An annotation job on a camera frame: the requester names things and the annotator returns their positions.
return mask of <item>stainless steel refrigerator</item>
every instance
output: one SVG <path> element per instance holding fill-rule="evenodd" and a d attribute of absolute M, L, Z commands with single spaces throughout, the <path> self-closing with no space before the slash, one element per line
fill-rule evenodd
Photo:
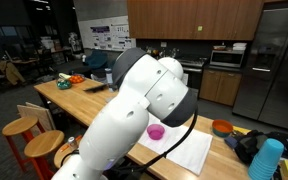
<path fill-rule="evenodd" d="M 288 8 L 263 11 L 233 113 L 288 129 Z"/>

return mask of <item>kitchen counter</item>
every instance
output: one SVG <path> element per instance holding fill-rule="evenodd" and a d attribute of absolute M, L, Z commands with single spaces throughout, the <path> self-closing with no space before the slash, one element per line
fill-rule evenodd
<path fill-rule="evenodd" d="M 219 70 L 219 71 L 226 71 L 226 72 L 234 72 L 243 74 L 243 68 L 231 68 L 231 67 L 221 67 L 221 66 L 214 66 L 207 64 L 204 66 L 204 69 L 212 69 L 212 70 Z"/>

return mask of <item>kitchen cabinet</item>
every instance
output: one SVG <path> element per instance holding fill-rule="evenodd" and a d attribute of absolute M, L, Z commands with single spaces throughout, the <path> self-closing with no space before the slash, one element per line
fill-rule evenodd
<path fill-rule="evenodd" d="M 263 0 L 127 0 L 139 39 L 252 40 Z"/>
<path fill-rule="evenodd" d="M 203 72 L 200 98 L 233 106 L 242 75 L 206 69 Z"/>

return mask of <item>bar stool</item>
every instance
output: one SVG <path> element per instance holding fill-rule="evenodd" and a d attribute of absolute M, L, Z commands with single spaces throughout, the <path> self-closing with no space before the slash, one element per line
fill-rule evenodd
<path fill-rule="evenodd" d="M 53 130 L 36 136 L 26 145 L 24 154 L 36 162 L 34 167 L 40 179 L 51 179 L 54 175 L 54 172 L 49 169 L 45 156 L 55 151 L 63 140 L 64 133 Z"/>
<path fill-rule="evenodd" d="M 34 138 L 30 129 L 35 125 L 38 126 L 39 130 L 42 133 L 45 132 L 42 125 L 39 123 L 38 118 L 33 116 L 22 117 L 17 120 L 14 120 L 11 123 L 7 124 L 2 130 L 2 134 L 5 136 L 7 142 L 9 143 L 11 150 L 16 158 L 16 161 L 20 165 L 23 172 L 26 171 L 24 164 L 29 162 L 30 159 L 21 158 L 15 146 L 15 143 L 12 139 L 12 136 L 21 134 L 26 143 L 28 143 L 30 140 Z"/>

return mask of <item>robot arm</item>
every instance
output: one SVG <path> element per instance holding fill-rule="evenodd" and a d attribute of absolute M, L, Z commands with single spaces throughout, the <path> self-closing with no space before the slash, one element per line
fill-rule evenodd
<path fill-rule="evenodd" d="M 183 70 L 172 58 L 155 60 L 140 49 L 121 54 L 113 69 L 119 94 L 96 116 L 72 156 L 53 179 L 100 179 L 139 140 L 149 112 L 164 124 L 182 125 L 195 110 L 196 97 L 181 82 Z"/>

